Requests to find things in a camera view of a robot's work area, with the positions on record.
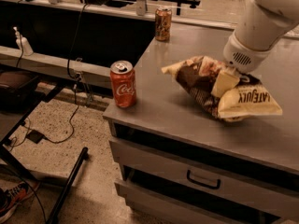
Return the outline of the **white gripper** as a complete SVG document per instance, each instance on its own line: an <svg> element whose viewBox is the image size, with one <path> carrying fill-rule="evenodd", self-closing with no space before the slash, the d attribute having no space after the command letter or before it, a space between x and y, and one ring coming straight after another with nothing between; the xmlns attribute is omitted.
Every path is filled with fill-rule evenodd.
<svg viewBox="0 0 299 224"><path fill-rule="evenodd" d="M234 88L240 81L240 73L246 74L257 69L268 57L270 51L251 50L242 45L235 33L232 33L223 49L223 57L227 64L234 68L220 70L211 94L221 98L223 94Z"/></svg>

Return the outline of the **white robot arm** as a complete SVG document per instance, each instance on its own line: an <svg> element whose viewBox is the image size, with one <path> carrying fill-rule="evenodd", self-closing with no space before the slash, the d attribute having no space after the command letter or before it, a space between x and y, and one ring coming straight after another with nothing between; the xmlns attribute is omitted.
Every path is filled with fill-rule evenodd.
<svg viewBox="0 0 299 224"><path fill-rule="evenodd" d="M280 38L299 24L299 0L246 0L244 13L230 35L223 57L228 70L221 72L212 95L222 97L247 74L257 69Z"/></svg>

